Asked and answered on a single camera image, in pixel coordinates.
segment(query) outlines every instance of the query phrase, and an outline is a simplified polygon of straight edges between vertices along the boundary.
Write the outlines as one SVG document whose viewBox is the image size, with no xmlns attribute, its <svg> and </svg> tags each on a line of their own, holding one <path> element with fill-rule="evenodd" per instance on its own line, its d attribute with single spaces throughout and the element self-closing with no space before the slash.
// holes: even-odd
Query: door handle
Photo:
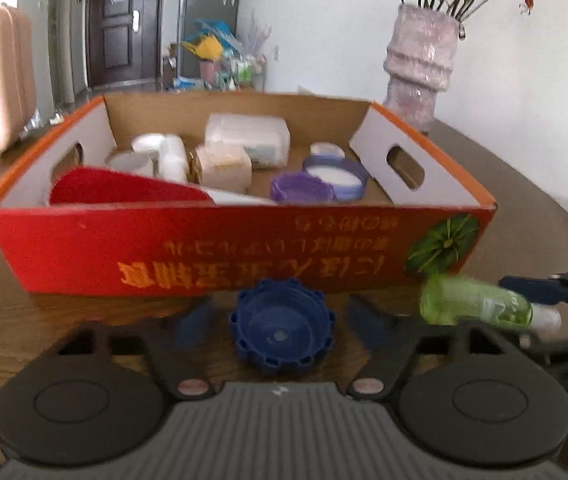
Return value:
<svg viewBox="0 0 568 480">
<path fill-rule="evenodd" d="M 139 10 L 132 12 L 132 31 L 139 32 Z"/>
</svg>

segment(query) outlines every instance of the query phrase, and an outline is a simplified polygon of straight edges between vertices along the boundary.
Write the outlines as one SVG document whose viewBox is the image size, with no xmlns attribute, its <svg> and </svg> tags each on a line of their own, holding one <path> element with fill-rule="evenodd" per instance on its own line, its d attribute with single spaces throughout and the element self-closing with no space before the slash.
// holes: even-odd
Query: red cardboard box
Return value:
<svg viewBox="0 0 568 480">
<path fill-rule="evenodd" d="M 192 148 L 214 112 L 284 118 L 289 170 L 301 168 L 311 142 L 326 140 L 355 160 L 357 153 L 375 180 L 362 201 L 336 205 L 46 206 L 51 175 L 70 152 L 103 167 L 115 147 L 148 132 L 179 134 Z M 249 193 L 266 197 L 274 174 L 255 171 Z M 112 94 L 78 109 L 0 180 L 0 248 L 29 292 L 196 296 L 289 276 L 340 292 L 458 270 L 495 210 L 463 168 L 378 104 L 247 92 Z"/>
</svg>

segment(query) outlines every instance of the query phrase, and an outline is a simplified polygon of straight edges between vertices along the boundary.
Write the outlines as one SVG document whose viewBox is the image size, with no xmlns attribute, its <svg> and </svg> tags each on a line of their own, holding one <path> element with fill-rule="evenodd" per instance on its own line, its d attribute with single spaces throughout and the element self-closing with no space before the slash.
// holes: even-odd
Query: brown wooden door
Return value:
<svg viewBox="0 0 568 480">
<path fill-rule="evenodd" d="M 158 76 L 160 0 L 88 0 L 91 87 Z"/>
</svg>

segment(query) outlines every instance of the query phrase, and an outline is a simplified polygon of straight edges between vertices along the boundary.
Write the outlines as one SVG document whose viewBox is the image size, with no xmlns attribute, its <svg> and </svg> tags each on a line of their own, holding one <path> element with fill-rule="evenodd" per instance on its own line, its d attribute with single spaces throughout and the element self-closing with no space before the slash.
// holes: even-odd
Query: green plastic bottle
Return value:
<svg viewBox="0 0 568 480">
<path fill-rule="evenodd" d="M 528 303 L 512 290 L 448 274 L 435 274 L 424 284 L 419 311 L 427 322 L 440 325 L 454 325 L 459 317 L 533 330 L 558 330 L 562 323 L 554 308 Z"/>
</svg>

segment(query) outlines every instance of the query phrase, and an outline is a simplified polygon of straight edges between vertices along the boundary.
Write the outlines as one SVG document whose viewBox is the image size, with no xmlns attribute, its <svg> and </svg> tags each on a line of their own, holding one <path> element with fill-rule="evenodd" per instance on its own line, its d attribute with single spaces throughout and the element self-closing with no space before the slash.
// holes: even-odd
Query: red plastic scoop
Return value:
<svg viewBox="0 0 568 480">
<path fill-rule="evenodd" d="M 212 201 L 196 187 L 84 166 L 63 174 L 49 195 L 50 205 Z"/>
</svg>

